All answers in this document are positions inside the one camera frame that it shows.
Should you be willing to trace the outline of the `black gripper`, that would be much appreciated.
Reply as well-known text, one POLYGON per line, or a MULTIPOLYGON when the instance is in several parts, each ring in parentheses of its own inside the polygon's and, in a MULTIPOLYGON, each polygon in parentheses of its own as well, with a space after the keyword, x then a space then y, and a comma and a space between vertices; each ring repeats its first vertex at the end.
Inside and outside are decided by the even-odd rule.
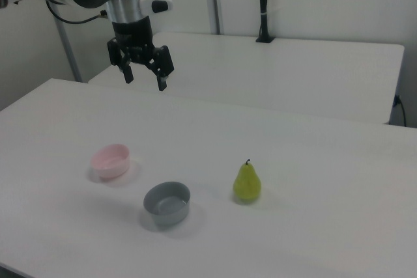
POLYGON ((147 63, 156 76, 159 91, 167 87, 167 79, 174 65, 167 46, 155 48, 149 17, 133 23, 112 23, 115 38, 107 42, 110 63, 123 73, 126 83, 134 80, 130 61, 147 63))

